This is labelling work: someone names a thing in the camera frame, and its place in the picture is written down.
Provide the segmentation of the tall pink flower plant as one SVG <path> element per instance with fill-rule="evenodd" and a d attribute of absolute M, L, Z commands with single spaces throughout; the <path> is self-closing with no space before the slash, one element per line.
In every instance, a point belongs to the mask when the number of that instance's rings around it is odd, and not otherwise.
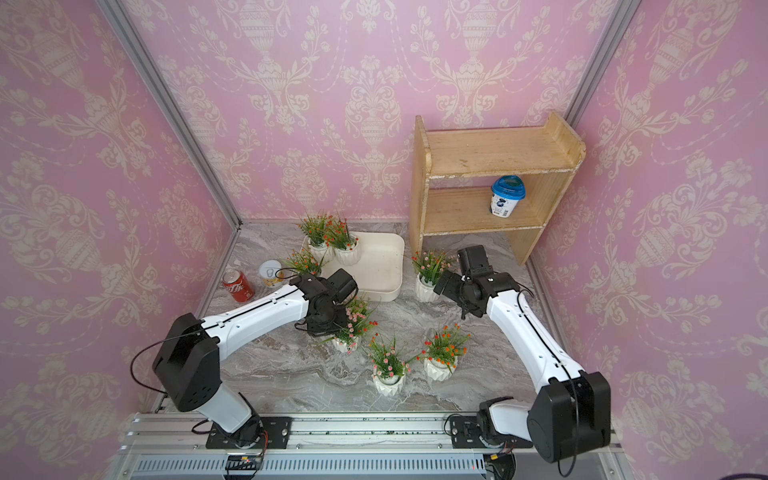
<path fill-rule="evenodd" d="M 341 353 L 351 354 L 361 344 L 363 337 L 371 333 L 378 323 L 371 319 L 375 310 L 369 299 L 356 298 L 345 306 L 340 329 L 325 343 Z"/>

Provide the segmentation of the red flower plant white pot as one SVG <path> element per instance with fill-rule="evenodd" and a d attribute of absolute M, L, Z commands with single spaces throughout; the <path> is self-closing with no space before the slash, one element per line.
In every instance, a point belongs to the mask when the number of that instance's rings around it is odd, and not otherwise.
<path fill-rule="evenodd" d="M 343 266 L 357 264 L 362 256 L 359 238 L 349 230 L 348 223 L 338 217 L 326 221 L 324 240 L 334 251 L 336 260 Z"/>

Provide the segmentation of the orange flower plant white pot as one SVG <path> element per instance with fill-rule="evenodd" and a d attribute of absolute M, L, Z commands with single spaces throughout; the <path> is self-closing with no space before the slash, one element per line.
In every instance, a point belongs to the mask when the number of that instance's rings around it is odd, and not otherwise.
<path fill-rule="evenodd" d="M 299 228 L 307 239 L 309 252 L 318 263 L 332 259 L 333 250 L 326 239 L 327 228 L 333 217 L 327 213 L 307 215 L 299 221 Z"/>

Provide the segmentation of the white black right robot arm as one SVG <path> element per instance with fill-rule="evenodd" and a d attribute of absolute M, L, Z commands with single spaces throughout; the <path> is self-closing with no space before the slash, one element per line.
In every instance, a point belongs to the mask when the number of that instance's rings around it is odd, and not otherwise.
<path fill-rule="evenodd" d="M 434 291 L 463 314 L 488 317 L 507 338 L 536 390 L 529 406 L 510 397 L 480 404 L 477 422 L 490 444 L 521 439 L 548 463 L 576 457 L 611 443 L 611 388 L 599 372 L 588 373 L 544 328 L 507 273 L 471 278 L 449 272 Z"/>

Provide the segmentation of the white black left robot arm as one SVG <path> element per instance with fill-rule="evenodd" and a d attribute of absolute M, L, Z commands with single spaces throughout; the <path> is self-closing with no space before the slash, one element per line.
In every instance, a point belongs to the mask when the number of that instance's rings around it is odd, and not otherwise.
<path fill-rule="evenodd" d="M 197 412 L 230 443 L 248 448 L 266 439 L 261 417 L 221 379 L 221 363 L 246 344 L 289 323 L 330 335 L 346 324 L 345 301 L 358 291 L 352 279 L 304 275 L 233 310 L 199 319 L 178 317 L 154 359 L 153 372 L 180 412 Z"/>

